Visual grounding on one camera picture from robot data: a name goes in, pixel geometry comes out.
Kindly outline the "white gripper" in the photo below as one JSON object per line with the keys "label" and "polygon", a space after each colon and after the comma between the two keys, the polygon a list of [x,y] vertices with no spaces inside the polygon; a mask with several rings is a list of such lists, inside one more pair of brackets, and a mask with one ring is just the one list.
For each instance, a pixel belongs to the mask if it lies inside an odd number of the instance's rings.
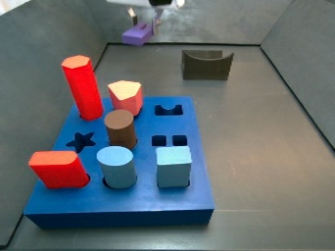
{"label": "white gripper", "polygon": [[[179,9],[185,3],[185,0],[105,0],[105,1],[115,4],[155,8],[155,16],[152,18],[152,35],[153,36],[159,32],[159,26],[161,24],[161,15],[164,13],[164,9],[160,9],[160,8]],[[128,13],[132,25],[135,26],[137,24],[137,15],[132,7],[127,9],[127,13]]]}

